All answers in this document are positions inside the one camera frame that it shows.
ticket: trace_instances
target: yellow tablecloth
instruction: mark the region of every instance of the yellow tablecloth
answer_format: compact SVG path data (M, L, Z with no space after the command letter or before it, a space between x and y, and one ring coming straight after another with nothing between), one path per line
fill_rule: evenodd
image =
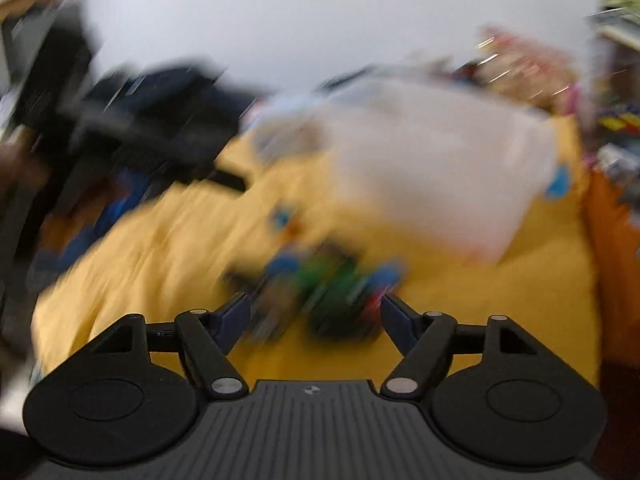
M573 123L559 121L558 132L563 151L571 153L577 145ZM44 372L124 314L139 312L147 322L161 322L185 310L222 304L228 295L218 278L229 263L262 265L278 251L268 217L283 202L298 208L304 244L334 235L362 251L364 266L390 258L404 261L408 275L399 295L416 310L442 310L474 324L506 314L595 382L595 272L577 193L558 202L535 202L503 261L476 266L337 203L327 155L290 158L265 170L241 139L221 159L249 176L252 186L246 193L210 183L174 185L156 202L120 219L41 295L32 332ZM241 342L230 358L250 383L369 378L380 384L400 354L385 334L374 342L319 345L297 325L276 344L253 348ZM178 369L174 356L153 359ZM473 360L467 356L454 366Z

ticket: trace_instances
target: silver screw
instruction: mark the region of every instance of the silver screw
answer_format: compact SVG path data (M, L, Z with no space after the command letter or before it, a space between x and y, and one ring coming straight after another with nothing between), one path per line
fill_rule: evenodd
M217 394L236 394L242 390L242 383L233 377L220 377L211 383L211 389Z
M387 381L386 389L395 394L412 394L418 389L418 383L407 377L396 377Z

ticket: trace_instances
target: wrinkled yellow fabric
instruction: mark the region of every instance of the wrinkled yellow fabric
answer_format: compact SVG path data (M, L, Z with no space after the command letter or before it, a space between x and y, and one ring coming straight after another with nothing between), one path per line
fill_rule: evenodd
M571 123L559 122L558 131L575 135ZM408 274L399 295L416 310L443 310L475 324L506 314L595 382L595 275L577 194L558 202L536 201L503 261L477 266L337 203L328 157L299 156L263 169L240 139L221 160L249 177L246 193L210 183L174 185L156 202L120 219L41 295L32 332L43 371L53 370L125 314L138 312L147 322L161 322L185 310L222 304L228 292L218 279L230 263L262 266L280 248L268 217L281 202L300 213L302 244L334 235L362 251L364 267L390 258L404 261ZM152 358L179 370L175 356ZM249 383L370 378L380 384L400 354L384 333L373 342L313 343L299 322L275 344L238 343L230 359ZM472 356L458 359L454 369L473 361Z

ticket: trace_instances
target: white plastic container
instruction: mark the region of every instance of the white plastic container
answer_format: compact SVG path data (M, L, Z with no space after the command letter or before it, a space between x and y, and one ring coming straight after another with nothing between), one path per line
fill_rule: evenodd
M316 112L345 200L486 262L556 170L545 114L458 86L363 78Z

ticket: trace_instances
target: ribbed gray surface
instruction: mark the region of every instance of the ribbed gray surface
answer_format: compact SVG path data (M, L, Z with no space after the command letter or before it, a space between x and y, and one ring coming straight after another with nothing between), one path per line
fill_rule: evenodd
M366 381L261 381L245 399L212 404L164 455L108 472L42 464L31 479L597 480L576 463L521 474L478 465L444 446L419 410Z

